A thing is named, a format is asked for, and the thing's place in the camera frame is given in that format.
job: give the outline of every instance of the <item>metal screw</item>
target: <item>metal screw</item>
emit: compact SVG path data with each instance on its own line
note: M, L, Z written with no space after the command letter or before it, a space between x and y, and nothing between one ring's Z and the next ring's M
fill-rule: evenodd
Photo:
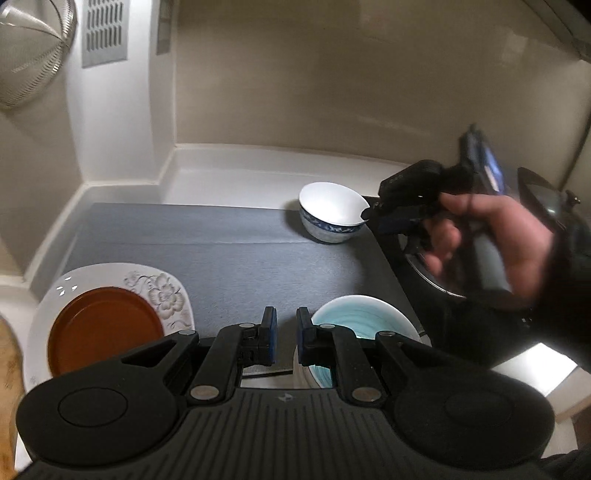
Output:
M382 397L380 390L374 387L357 387L353 390L353 398L358 401L371 403Z
M191 389L191 396L195 400L213 400L220 391L213 385L198 385Z

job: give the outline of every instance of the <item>blue and white bowl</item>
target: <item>blue and white bowl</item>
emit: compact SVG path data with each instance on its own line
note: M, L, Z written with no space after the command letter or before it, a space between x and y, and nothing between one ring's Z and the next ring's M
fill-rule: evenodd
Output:
M339 244L361 230L361 213L369 203L356 191L337 183L310 183L300 192L300 218L306 231L329 244Z

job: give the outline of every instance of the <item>wooden cutting board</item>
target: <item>wooden cutting board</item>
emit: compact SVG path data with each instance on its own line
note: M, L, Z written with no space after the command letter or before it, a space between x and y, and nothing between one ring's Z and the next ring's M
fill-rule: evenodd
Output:
M0 317L0 480L10 480L16 474L14 418L23 394L21 350L10 326Z

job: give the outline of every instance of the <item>vent grille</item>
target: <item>vent grille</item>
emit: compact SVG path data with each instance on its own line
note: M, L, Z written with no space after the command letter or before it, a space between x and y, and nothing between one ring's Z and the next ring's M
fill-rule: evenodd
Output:
M82 66L127 59L129 0L84 0Z

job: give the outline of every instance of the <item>blue plate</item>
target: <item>blue plate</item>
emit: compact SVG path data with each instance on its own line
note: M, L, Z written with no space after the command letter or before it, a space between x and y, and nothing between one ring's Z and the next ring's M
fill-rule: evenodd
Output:
M348 295L331 300L312 316L312 323L348 327L358 338L373 340L376 333L391 330L420 341L413 324L402 313L389 303L364 295ZM333 386L330 369L316 365L309 368L319 386Z

